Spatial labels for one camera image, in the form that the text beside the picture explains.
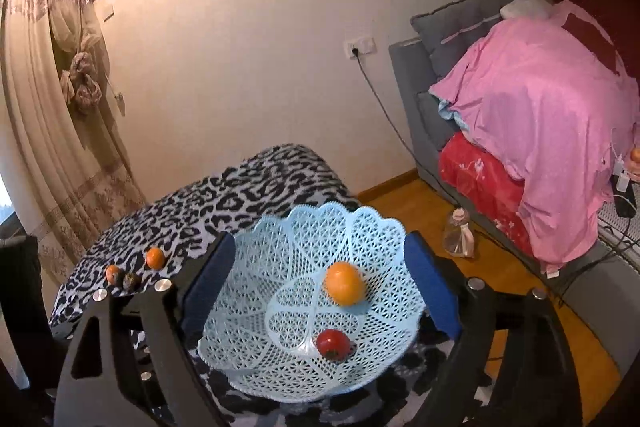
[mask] beige curtain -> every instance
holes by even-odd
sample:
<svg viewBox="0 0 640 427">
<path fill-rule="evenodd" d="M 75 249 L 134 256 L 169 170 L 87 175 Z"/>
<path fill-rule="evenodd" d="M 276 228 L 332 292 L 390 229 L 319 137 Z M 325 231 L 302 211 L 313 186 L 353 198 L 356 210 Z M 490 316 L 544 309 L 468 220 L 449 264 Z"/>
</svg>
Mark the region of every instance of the beige curtain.
<svg viewBox="0 0 640 427">
<path fill-rule="evenodd" d="M 0 172 L 44 269 L 62 283 L 101 232 L 145 201 L 104 97 L 86 115 L 66 105 L 60 78 L 78 51 L 92 54 L 112 96 L 91 0 L 0 7 Z"/>
</svg>

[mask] leopard print fabric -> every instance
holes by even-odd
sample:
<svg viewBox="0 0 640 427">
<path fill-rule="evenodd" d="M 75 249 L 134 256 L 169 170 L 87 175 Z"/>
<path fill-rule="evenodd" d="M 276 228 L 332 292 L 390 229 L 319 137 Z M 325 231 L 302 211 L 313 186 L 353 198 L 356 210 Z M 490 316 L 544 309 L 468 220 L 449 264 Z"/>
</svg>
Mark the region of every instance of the leopard print fabric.
<svg viewBox="0 0 640 427">
<path fill-rule="evenodd" d="M 312 150 L 300 145 L 276 146 L 229 168 L 219 177 L 207 177 L 169 194 L 151 206 L 124 217 L 88 250 L 56 298 L 52 327 L 82 314 L 94 291 L 108 289 L 104 274 L 116 264 L 142 278 L 140 291 L 157 280 L 176 275 L 187 258 L 197 258 L 221 232 L 238 232 L 264 214 L 286 217 L 297 204 L 319 206 L 338 201 L 350 210 L 359 203 L 337 175 Z M 151 246 L 168 253 L 160 271 L 146 267 L 144 254 Z M 135 333 L 134 347 L 145 347 L 144 332 Z M 404 425 L 415 414 L 445 362 L 452 342 L 424 316 L 414 345 L 377 381 L 362 389 L 311 404 L 280 404 L 247 396 L 229 386 L 196 352 L 197 339 L 188 339 L 196 372 L 224 419 L 233 427 Z M 479 381 L 474 403 L 485 405 L 490 378 Z M 156 413 L 171 421 L 167 408 Z"/>
</svg>

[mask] gray upholstered bed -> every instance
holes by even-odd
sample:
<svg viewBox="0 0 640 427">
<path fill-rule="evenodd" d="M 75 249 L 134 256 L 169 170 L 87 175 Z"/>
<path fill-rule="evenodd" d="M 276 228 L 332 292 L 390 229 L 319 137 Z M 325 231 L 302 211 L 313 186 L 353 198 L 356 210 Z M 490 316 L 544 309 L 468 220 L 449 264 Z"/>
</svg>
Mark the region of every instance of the gray upholstered bed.
<svg viewBox="0 0 640 427">
<path fill-rule="evenodd" d="M 446 76 L 468 47 L 500 22 L 500 8 L 512 0 L 462 0 L 411 19 L 415 39 L 389 47 L 394 73 L 404 103 L 414 152 L 421 165 L 420 177 L 452 203 L 459 202 L 476 223 L 490 232 L 534 273 L 540 267 L 522 253 L 496 226 L 479 214 L 473 203 L 445 184 L 438 174 L 438 156 L 458 130 L 438 114 L 438 103 L 429 87 Z M 581 266 L 607 252 L 601 242 L 561 270 L 560 277 L 545 285 L 559 291 Z M 602 345 L 625 373 L 640 349 L 640 277 L 632 264 L 614 257 L 580 276 L 564 297 L 589 325 Z"/>
</svg>

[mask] baseboard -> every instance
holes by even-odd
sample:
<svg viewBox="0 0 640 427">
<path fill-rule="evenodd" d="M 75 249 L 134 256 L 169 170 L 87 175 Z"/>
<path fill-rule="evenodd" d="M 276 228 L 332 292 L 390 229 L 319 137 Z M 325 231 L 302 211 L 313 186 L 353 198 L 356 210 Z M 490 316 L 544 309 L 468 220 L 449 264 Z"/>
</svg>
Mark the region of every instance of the baseboard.
<svg viewBox="0 0 640 427">
<path fill-rule="evenodd" d="M 392 190 L 396 190 L 396 188 L 400 188 L 403 185 L 409 184 L 414 180 L 418 179 L 418 169 L 411 169 L 409 172 L 404 172 L 395 178 L 391 178 L 386 182 L 382 182 L 380 185 L 376 185 L 375 187 L 368 188 L 367 190 L 363 190 L 356 198 L 358 201 L 363 204 L 370 203 L 371 201 L 379 198 L 380 196 L 384 196 L 388 194 Z"/>
</svg>

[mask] blue plastic basket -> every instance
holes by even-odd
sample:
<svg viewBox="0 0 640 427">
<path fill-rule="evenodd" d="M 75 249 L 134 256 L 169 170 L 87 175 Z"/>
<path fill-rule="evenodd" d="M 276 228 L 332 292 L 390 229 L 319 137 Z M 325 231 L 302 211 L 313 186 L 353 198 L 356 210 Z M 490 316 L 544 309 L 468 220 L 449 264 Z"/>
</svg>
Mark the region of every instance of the blue plastic basket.
<svg viewBox="0 0 640 427">
<path fill-rule="evenodd" d="M 236 261 L 207 319 L 198 353 L 244 393 L 306 402 L 353 391 L 412 343 L 424 310 L 404 263 L 404 228 L 373 208 L 297 206 L 236 234 Z M 337 306 L 322 287 L 336 261 L 358 267 L 367 299 Z M 357 345 L 345 362 L 314 344 L 328 328 Z"/>
</svg>

